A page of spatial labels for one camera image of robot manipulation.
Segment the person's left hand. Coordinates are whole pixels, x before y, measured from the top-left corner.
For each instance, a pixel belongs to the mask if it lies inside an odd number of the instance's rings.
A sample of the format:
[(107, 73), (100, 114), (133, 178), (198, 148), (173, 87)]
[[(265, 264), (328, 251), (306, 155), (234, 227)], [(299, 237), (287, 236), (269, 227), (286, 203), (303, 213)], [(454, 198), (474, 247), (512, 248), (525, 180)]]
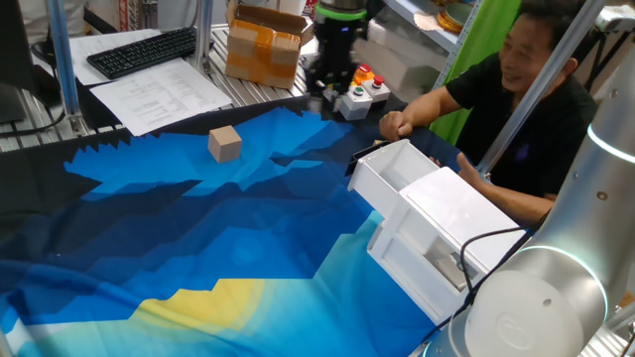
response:
[(484, 185), (484, 181), (480, 173), (470, 163), (468, 158), (463, 152), (460, 152), (456, 157), (456, 162), (459, 166), (458, 175), (470, 184), (475, 189), (480, 189)]

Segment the person's right hand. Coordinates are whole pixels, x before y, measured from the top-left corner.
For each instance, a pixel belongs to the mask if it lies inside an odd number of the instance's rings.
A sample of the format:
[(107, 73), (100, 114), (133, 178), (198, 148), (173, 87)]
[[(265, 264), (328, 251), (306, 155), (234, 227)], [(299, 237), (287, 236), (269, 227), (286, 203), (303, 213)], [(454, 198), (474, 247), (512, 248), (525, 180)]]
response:
[(413, 126), (403, 112), (391, 111), (380, 119), (379, 131), (384, 139), (395, 142), (409, 136), (413, 131)]

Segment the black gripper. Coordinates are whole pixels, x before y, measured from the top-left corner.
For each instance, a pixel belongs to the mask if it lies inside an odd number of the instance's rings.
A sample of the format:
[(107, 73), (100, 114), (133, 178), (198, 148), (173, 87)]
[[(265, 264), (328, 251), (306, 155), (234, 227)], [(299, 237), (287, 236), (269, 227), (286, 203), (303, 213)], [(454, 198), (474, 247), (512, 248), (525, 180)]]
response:
[(341, 95), (324, 82), (350, 82), (356, 71), (351, 49), (361, 28), (360, 20), (322, 20), (315, 25), (317, 57), (306, 69), (309, 97), (325, 100), (328, 112), (337, 113)]

